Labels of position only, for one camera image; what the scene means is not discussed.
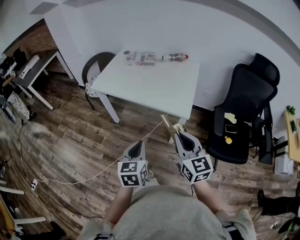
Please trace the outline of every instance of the desk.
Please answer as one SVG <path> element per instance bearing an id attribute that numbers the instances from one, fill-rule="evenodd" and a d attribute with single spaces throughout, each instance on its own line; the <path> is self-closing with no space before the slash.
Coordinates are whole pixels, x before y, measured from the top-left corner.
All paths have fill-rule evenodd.
<path id="1" fill-rule="evenodd" d="M 120 51 L 92 84 L 112 119 L 120 121 L 107 95 L 189 119 L 199 74 L 199 61 L 156 62 L 155 66 L 127 66 Z"/>
<path id="2" fill-rule="evenodd" d="M 29 94 L 26 91 L 26 88 L 28 88 L 39 100 L 41 100 L 47 107 L 49 107 L 51 110 L 53 110 L 53 107 L 32 87 L 32 84 L 37 79 L 37 77 L 40 75 L 40 73 L 43 71 L 46 75 L 48 75 L 47 71 L 45 70 L 46 66 L 52 61 L 53 58 L 57 57 L 60 61 L 61 65 L 65 69 L 68 76 L 73 79 L 73 75 L 70 72 L 69 68 L 67 67 L 66 63 L 64 62 L 61 54 L 59 51 L 54 50 L 50 51 L 46 56 L 41 57 L 37 63 L 33 66 L 32 69 L 29 70 L 27 75 L 24 77 L 24 79 L 20 77 L 16 77 L 14 79 L 14 82 L 21 88 L 25 94 L 32 98 L 31 94 Z M 20 73 L 24 70 L 26 67 L 26 64 L 20 69 Z"/>
<path id="3" fill-rule="evenodd" d="M 278 150 L 280 148 L 283 148 L 285 146 L 288 146 L 288 156 L 289 159 L 300 162 L 300 149 L 297 148 L 296 145 L 296 135 L 293 134 L 291 124 L 290 122 L 294 120 L 295 124 L 298 128 L 298 131 L 300 131 L 298 125 L 297 125 L 297 119 L 296 117 L 292 116 L 290 113 L 285 111 L 285 124 L 286 124 L 286 131 L 287 131 L 287 141 L 284 141 L 278 145 L 275 145 L 273 147 L 273 151 Z M 285 152 L 281 152 L 277 154 L 276 156 L 280 156 L 281 154 L 285 154 Z"/>

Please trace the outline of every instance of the phone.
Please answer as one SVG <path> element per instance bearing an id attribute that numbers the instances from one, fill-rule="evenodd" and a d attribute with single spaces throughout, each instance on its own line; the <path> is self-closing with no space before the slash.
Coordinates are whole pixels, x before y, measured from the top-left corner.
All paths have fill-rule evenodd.
<path id="1" fill-rule="evenodd" d="M 238 133 L 238 128 L 232 125 L 225 125 L 225 131 L 228 133 Z"/>

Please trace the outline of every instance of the white cable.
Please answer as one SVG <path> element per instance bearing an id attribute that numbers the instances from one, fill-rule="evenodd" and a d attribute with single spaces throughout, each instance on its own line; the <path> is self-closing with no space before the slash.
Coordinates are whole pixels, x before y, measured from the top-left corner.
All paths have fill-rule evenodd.
<path id="1" fill-rule="evenodd" d="M 142 140 L 144 140 L 146 137 L 148 137 L 151 133 L 153 133 L 153 131 L 162 123 L 163 121 L 161 121 L 160 123 L 158 123 L 157 125 L 156 125 L 156 127 L 155 128 L 153 128 L 153 130 L 150 132 L 150 133 L 148 133 L 145 137 L 143 137 L 142 138 Z M 75 185 L 75 184 L 78 184 L 78 183 L 83 183 L 83 182 L 87 182 L 87 181 L 90 181 L 90 180 L 92 180 L 92 179 L 94 179 L 95 177 L 97 177 L 99 174 L 101 174 L 101 173 L 103 173 L 103 172 L 105 172 L 108 168 L 110 168 L 113 164 L 115 164 L 120 158 L 122 158 L 123 156 L 121 156 L 121 157 L 119 157 L 118 159 L 116 159 L 112 164 L 110 164 L 107 168 L 105 168 L 104 170 L 102 170 L 101 172 L 99 172 L 99 173 L 97 173 L 94 177 L 92 177 L 92 178 L 89 178 L 89 179 L 86 179 L 86 180 L 83 180 L 83 181 L 79 181 L 79 182 L 75 182 L 75 183 L 70 183 L 70 182 L 60 182 L 60 181 L 58 181 L 58 180 L 52 180 L 52 179 L 50 179 L 50 178 L 46 178 L 45 180 L 39 180 L 39 179 L 36 179 L 38 182 L 45 182 L 45 181 L 47 181 L 47 180 L 49 180 L 49 181 L 51 181 L 51 182 L 58 182 L 58 183 L 60 183 L 60 184 L 69 184 L 69 185 Z"/>

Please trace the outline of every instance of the tabletop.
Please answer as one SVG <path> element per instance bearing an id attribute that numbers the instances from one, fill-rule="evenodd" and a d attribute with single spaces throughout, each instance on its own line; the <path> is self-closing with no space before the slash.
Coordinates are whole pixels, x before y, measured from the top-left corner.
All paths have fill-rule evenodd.
<path id="1" fill-rule="evenodd" d="M 24 77 L 24 79 L 22 79 L 19 76 L 17 76 L 14 79 L 14 82 L 17 83 L 17 84 L 20 84 L 21 86 L 23 86 L 25 88 L 27 88 L 30 85 L 31 81 L 35 77 L 37 77 L 37 75 L 39 75 L 41 73 L 41 71 L 43 71 L 43 69 L 49 64 L 49 62 L 55 56 L 56 53 L 57 53 L 57 50 L 53 50 L 53 51 L 48 52 L 45 56 L 40 57 L 40 59 L 33 66 L 33 68 L 30 69 L 29 72 L 26 74 L 26 76 Z M 27 63 L 20 69 L 19 73 L 21 73 L 24 70 L 24 68 L 26 67 Z"/>
<path id="2" fill-rule="evenodd" d="M 188 120 L 198 81 L 199 60 L 190 57 L 184 62 L 128 66 L 126 50 L 113 58 L 91 89 Z"/>
<path id="3" fill-rule="evenodd" d="M 285 122 L 286 122 L 286 130 L 287 130 L 287 137 L 288 137 L 288 154 L 289 159 L 294 160 L 296 162 L 300 162 L 300 148 L 297 148 L 296 145 L 296 134 L 293 134 L 292 127 L 290 122 L 294 120 L 297 125 L 296 117 L 292 116 L 290 113 L 285 111 Z"/>

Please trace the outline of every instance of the black shoe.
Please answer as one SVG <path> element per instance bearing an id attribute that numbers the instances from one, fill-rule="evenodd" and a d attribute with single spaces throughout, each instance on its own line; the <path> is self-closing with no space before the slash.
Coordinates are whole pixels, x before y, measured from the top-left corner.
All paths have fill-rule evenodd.
<path id="1" fill-rule="evenodd" d="M 298 185 L 296 188 L 296 197 L 300 197 L 300 182 L 298 182 Z"/>
<path id="2" fill-rule="evenodd" d="M 258 200 L 258 206 L 263 208 L 263 202 L 264 202 L 264 199 L 265 199 L 265 195 L 264 195 L 264 192 L 263 190 L 259 190 L 258 193 L 257 193 L 257 200 Z"/>
<path id="3" fill-rule="evenodd" d="M 56 233 L 59 237 L 66 236 L 66 232 L 62 230 L 60 226 L 58 226 L 55 222 L 50 222 L 51 226 L 53 227 L 53 232 Z"/>
<path id="4" fill-rule="evenodd" d="M 36 112 L 30 112 L 28 121 L 31 121 L 31 120 L 35 119 L 36 116 L 37 116 Z"/>

